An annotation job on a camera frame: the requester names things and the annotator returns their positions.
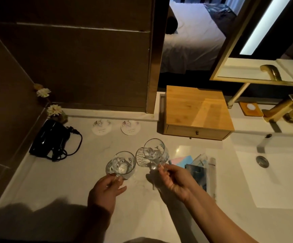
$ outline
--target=faucet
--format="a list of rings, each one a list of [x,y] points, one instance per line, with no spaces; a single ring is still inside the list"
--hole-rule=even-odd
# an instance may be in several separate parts
[[[270,110],[262,110],[262,112],[266,122],[277,122],[283,117],[288,123],[293,123],[293,94],[288,95]]]

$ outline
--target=black round object on bed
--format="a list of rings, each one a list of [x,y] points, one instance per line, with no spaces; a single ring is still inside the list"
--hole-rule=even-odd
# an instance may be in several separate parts
[[[176,19],[175,14],[173,13],[171,7],[169,6],[168,10],[168,18],[167,18],[167,26],[165,28],[166,34],[173,34],[178,28],[178,21]]]

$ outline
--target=hand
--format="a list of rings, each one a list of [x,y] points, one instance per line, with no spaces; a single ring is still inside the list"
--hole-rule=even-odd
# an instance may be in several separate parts
[[[178,199],[185,203],[191,196],[192,186],[198,186],[192,175],[184,168],[176,165],[159,165],[158,171],[165,186],[174,192]]]
[[[115,209],[116,196],[126,191],[123,185],[123,178],[114,175],[106,175],[99,179],[94,188],[89,192],[88,207],[98,205],[107,210],[112,216]]]

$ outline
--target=sink drain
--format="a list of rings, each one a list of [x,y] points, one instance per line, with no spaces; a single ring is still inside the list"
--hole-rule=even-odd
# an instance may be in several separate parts
[[[268,168],[269,167],[269,161],[263,156],[257,156],[256,157],[256,162],[259,164],[259,166],[261,166],[263,168]]]

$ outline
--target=sink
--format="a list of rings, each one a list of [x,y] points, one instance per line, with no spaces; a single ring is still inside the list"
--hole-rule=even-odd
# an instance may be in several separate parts
[[[293,136],[233,133],[230,137],[255,205],[293,209]],[[266,158],[269,167],[261,167],[257,156]]]

